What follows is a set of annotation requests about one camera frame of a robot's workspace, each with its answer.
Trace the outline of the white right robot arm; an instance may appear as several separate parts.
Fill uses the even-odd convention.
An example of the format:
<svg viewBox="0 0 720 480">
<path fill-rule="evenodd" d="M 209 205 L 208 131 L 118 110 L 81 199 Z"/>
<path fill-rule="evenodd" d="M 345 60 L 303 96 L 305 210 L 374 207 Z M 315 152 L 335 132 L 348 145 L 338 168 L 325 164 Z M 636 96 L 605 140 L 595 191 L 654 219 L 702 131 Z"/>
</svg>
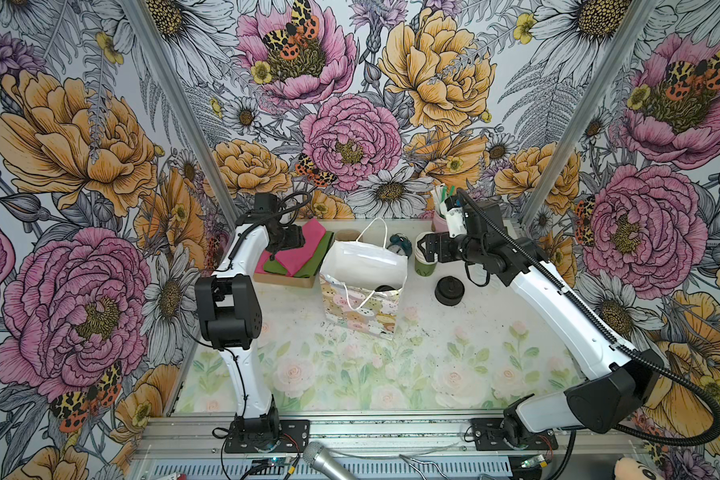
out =
<svg viewBox="0 0 720 480">
<path fill-rule="evenodd" d="M 701 386 L 665 368 L 653 350 L 636 347 L 604 320 L 562 279 L 544 252 L 528 238 L 509 236 L 495 202 L 476 202 L 464 189 L 440 205 L 445 233 L 428 233 L 414 250 L 429 263 L 460 261 L 497 277 L 546 321 L 563 341 L 584 376 L 562 392 L 521 398 L 503 412 L 502 439 L 520 448 L 553 429 L 588 429 L 624 434 L 669 446 L 697 446 L 720 436 L 720 404 Z M 696 434 L 660 437 L 635 430 L 626 419 L 647 404 L 659 379 L 687 391 L 705 405 L 710 425 Z"/>
</svg>

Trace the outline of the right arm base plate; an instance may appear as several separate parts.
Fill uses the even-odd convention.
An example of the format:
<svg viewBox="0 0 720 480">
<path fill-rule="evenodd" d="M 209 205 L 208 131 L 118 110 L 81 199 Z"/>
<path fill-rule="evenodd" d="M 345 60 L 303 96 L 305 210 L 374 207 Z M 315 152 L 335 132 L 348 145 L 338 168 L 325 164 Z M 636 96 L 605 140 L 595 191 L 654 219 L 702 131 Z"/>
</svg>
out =
<svg viewBox="0 0 720 480">
<path fill-rule="evenodd" d="M 478 451 L 521 451 L 558 449 L 558 442 L 552 430 L 530 433 L 525 427 L 511 419 L 498 417 L 477 417 L 469 421 L 462 435 Z"/>
</svg>

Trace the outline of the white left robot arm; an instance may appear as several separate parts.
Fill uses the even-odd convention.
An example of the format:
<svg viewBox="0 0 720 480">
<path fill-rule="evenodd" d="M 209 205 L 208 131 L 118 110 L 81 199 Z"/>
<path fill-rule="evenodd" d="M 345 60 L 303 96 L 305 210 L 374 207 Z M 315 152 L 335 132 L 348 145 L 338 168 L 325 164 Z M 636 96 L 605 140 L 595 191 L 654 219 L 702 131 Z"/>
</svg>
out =
<svg viewBox="0 0 720 480">
<path fill-rule="evenodd" d="M 235 223 L 226 257 L 208 277 L 195 283 L 200 343 L 216 350 L 229 370 L 237 395 L 235 415 L 224 448 L 271 452 L 283 437 L 274 396 L 265 385 L 257 340 L 263 313 L 253 277 L 261 256 L 306 245 L 298 212 L 312 196 L 283 198 L 258 193 L 253 206 Z"/>
</svg>

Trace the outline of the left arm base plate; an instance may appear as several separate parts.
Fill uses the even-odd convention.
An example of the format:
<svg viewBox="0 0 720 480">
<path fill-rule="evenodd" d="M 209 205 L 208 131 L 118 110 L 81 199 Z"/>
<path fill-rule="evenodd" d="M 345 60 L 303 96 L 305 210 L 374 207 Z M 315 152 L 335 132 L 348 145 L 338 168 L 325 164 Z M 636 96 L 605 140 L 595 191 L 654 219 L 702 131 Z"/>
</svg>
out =
<svg viewBox="0 0 720 480">
<path fill-rule="evenodd" d="M 309 420 L 280 420 L 235 418 L 231 430 L 223 435 L 226 454 L 301 453 L 311 433 Z"/>
</svg>

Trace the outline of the pink paper napkin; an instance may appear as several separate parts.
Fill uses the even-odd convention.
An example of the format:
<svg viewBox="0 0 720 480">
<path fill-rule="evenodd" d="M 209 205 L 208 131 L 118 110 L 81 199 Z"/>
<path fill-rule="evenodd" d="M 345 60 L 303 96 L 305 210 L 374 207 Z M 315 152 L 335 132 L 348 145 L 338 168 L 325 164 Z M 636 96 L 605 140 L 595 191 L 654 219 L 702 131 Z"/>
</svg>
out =
<svg viewBox="0 0 720 480">
<path fill-rule="evenodd" d="M 304 237 L 303 246 L 275 254 L 275 259 L 286 269 L 289 276 L 294 276 L 314 256 L 326 229 L 317 219 L 311 219 L 302 226 L 301 233 Z"/>
</svg>

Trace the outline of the cartoon animal gift bag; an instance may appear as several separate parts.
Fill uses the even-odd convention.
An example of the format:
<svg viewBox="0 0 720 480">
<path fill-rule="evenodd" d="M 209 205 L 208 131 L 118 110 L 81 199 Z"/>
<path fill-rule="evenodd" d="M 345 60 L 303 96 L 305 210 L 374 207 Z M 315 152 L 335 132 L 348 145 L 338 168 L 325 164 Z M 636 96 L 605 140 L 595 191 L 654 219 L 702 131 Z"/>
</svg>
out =
<svg viewBox="0 0 720 480">
<path fill-rule="evenodd" d="M 376 243 L 335 241 L 319 271 L 326 319 L 336 325 L 378 338 L 390 338 L 397 329 L 398 310 L 408 277 L 408 258 L 389 251 L 389 229 L 375 218 L 361 231 L 383 227 Z M 396 291 L 375 292 L 380 285 Z"/>
</svg>

